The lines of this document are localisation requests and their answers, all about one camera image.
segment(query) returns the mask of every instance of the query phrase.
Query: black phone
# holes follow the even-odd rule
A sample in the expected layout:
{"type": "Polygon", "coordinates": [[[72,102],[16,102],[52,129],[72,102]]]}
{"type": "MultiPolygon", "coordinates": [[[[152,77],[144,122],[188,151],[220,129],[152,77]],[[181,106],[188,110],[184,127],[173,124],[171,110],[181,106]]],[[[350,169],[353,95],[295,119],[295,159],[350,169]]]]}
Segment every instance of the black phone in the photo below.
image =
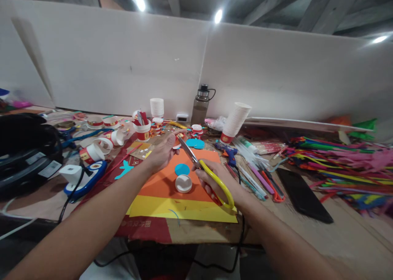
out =
{"type": "Polygon", "coordinates": [[[281,168],[277,169],[277,174],[298,212],[323,223],[333,223],[333,218],[301,175],[281,168]]]}

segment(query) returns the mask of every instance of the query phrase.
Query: white wall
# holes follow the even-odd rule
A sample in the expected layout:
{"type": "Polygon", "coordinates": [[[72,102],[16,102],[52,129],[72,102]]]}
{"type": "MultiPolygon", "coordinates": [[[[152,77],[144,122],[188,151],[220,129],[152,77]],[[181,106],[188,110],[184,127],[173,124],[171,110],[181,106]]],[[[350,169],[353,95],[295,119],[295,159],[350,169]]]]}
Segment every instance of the white wall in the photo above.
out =
{"type": "Polygon", "coordinates": [[[32,0],[0,0],[57,107],[126,114],[149,99],[191,113],[209,23],[32,0]]]}
{"type": "Polygon", "coordinates": [[[0,0],[0,11],[59,107],[130,114],[162,97],[174,118],[191,114],[201,83],[217,89],[208,116],[240,101],[251,116],[377,117],[393,135],[392,43],[30,0],[0,0]]]}
{"type": "Polygon", "coordinates": [[[54,107],[11,20],[1,14],[0,11],[0,88],[11,92],[10,99],[54,107]]]}

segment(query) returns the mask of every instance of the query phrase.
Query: scissor blade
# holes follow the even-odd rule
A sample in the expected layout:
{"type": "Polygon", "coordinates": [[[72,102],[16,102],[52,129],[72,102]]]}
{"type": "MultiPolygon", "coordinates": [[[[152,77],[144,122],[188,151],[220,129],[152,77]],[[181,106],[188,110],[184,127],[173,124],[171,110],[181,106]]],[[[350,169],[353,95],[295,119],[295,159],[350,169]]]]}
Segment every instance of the scissor blade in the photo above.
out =
{"type": "Polygon", "coordinates": [[[191,159],[192,163],[195,164],[197,167],[201,167],[198,159],[194,155],[194,153],[191,151],[190,147],[183,141],[182,138],[179,138],[179,142],[181,147],[184,149],[184,151],[187,153],[188,157],[191,159]]]}

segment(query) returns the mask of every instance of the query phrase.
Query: blue paper circle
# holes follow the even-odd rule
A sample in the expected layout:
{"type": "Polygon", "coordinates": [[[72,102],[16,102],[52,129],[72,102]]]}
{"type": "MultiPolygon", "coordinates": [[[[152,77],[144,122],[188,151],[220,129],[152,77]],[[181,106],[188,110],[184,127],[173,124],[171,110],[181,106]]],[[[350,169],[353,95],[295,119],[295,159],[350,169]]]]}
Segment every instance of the blue paper circle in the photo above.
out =
{"type": "Polygon", "coordinates": [[[189,146],[189,147],[194,147],[197,144],[197,139],[188,139],[185,143],[189,146]]]}
{"type": "Polygon", "coordinates": [[[185,174],[188,175],[190,173],[190,168],[188,167],[188,165],[184,164],[184,163],[179,163],[176,167],[175,167],[175,173],[179,176],[181,174],[185,174]]]}
{"type": "Polygon", "coordinates": [[[204,141],[202,141],[202,140],[196,140],[196,141],[197,142],[196,142],[195,148],[203,149],[205,147],[205,142],[204,141]]]}

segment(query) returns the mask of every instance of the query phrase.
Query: scissors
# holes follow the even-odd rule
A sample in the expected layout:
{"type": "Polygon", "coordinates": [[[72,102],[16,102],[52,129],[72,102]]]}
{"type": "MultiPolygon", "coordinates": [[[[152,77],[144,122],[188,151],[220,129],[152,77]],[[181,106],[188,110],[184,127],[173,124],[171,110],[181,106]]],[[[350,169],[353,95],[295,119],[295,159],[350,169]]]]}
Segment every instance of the scissors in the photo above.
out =
{"type": "Polygon", "coordinates": [[[233,201],[232,194],[229,192],[227,186],[221,181],[219,177],[203,162],[203,160],[199,160],[195,157],[194,153],[191,151],[190,147],[185,143],[182,138],[178,137],[181,147],[187,153],[188,157],[191,159],[192,163],[196,168],[205,170],[209,176],[220,186],[220,188],[224,191],[226,198],[228,199],[228,203],[225,203],[212,189],[214,195],[212,195],[212,200],[219,206],[224,205],[225,207],[232,209],[235,206],[233,201]]]}

